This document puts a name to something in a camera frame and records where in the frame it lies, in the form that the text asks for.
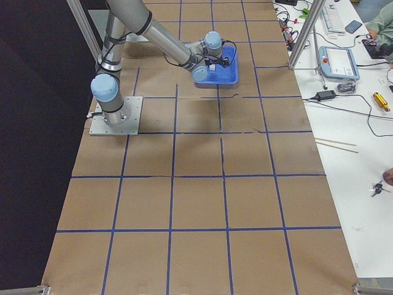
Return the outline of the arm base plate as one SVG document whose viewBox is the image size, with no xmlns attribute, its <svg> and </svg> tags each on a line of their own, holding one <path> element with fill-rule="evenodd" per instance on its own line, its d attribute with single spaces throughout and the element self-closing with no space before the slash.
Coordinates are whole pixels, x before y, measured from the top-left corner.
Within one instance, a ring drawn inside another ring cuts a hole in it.
<svg viewBox="0 0 393 295">
<path fill-rule="evenodd" d="M 126 42 L 127 43 L 150 43 L 148 39 L 146 39 L 142 35 L 137 35 L 132 32 L 128 32 L 126 36 Z"/>
<path fill-rule="evenodd" d="M 123 97 L 122 108 L 113 113 L 104 112 L 99 103 L 95 105 L 98 114 L 91 117 L 91 136 L 137 136 L 141 118 L 143 97 Z"/>
</svg>

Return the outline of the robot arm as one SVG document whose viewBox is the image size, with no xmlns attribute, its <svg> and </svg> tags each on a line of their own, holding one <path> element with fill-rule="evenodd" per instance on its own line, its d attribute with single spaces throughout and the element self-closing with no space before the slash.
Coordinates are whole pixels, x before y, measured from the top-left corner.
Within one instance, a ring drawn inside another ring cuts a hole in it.
<svg viewBox="0 0 393 295">
<path fill-rule="evenodd" d="M 102 120 L 108 127 L 122 127 L 131 117 L 131 107 L 120 93 L 122 67 L 141 59 L 150 60 L 161 53 L 170 64 L 187 70 L 196 83 L 208 78 L 211 65 L 227 68 L 232 58 L 224 56 L 225 39 L 217 31 L 202 39 L 182 43 L 153 18 L 142 1 L 107 1 L 108 18 L 96 74 L 90 88 L 101 107 Z"/>
</svg>

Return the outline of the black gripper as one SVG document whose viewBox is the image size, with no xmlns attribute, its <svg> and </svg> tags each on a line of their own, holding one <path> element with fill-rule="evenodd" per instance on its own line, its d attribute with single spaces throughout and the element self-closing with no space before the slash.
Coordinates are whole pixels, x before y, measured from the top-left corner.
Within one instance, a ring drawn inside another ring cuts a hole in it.
<svg viewBox="0 0 393 295">
<path fill-rule="evenodd" d="M 204 58 L 205 64 L 210 67 L 212 65 L 220 65 L 223 68 L 229 67 L 230 66 L 230 61 L 228 57 L 216 57 L 213 55 L 208 55 Z"/>
</svg>

